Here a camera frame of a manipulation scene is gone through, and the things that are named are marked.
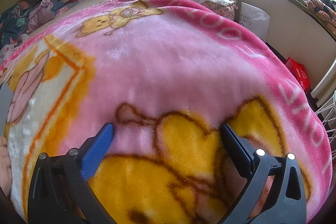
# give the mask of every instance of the teal floral clothing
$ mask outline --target teal floral clothing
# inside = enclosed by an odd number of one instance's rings
[[[0,49],[4,45],[16,45],[18,38],[26,33],[30,12],[30,5],[22,1],[0,15]]]

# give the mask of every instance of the red shopping bag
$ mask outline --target red shopping bag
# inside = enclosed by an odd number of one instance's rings
[[[305,93],[308,93],[310,91],[310,80],[304,65],[289,57],[286,61],[286,67],[294,75],[296,80],[298,80]]]

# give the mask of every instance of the white shopping bag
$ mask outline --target white shopping bag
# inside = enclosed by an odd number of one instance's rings
[[[239,24],[253,32],[266,42],[270,16],[265,11],[252,5],[241,3]]]

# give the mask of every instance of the cartoon character blanket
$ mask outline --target cartoon character blanket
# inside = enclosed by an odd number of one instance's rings
[[[82,10],[28,40],[0,77],[14,91],[6,136],[24,217],[39,153],[80,147],[105,122],[115,137],[89,184],[118,223],[216,223],[245,184],[223,122],[271,155],[296,155],[307,220],[327,197],[328,137],[298,82],[250,31],[192,1]]]

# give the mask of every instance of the bed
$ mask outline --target bed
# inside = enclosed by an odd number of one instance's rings
[[[296,155],[307,221],[328,196],[328,136],[299,83],[258,37],[196,2],[81,0],[30,34],[0,66],[4,81],[24,219],[38,155],[80,147],[105,122],[115,137],[88,183],[118,223],[216,223],[245,182],[221,145],[224,122],[255,148]]]

